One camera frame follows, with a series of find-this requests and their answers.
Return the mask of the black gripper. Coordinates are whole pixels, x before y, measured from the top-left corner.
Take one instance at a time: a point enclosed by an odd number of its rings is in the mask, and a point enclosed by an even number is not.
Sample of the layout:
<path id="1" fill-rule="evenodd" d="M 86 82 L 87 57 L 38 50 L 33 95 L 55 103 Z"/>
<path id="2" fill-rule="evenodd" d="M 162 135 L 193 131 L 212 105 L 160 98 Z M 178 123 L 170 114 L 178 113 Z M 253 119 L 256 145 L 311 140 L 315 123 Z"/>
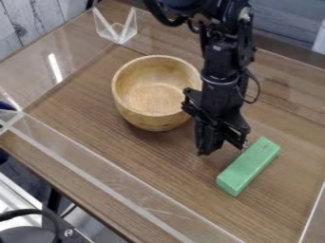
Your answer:
<path id="1" fill-rule="evenodd" d="M 240 109 L 248 89 L 248 80 L 240 79 L 229 84 L 209 84 L 204 89 L 186 88 L 182 109 L 196 119 L 194 133 L 200 156 L 220 150 L 228 141 L 244 149 L 251 126 L 241 116 Z"/>

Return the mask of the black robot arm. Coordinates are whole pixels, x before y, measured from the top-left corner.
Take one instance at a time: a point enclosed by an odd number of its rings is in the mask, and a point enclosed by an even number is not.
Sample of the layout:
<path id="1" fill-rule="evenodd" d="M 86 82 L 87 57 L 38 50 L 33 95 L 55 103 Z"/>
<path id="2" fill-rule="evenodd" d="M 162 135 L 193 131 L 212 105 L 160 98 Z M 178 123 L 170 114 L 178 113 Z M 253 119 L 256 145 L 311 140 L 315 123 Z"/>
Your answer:
<path id="1" fill-rule="evenodd" d="M 248 66 L 256 60 L 255 11 L 249 0 L 142 0 L 168 27 L 188 25 L 200 35 L 205 65 L 203 88 L 185 89 L 182 109 L 196 119 L 198 154 L 207 156 L 225 142 L 244 149 L 251 126 L 241 108 L 248 83 L 257 80 Z"/>

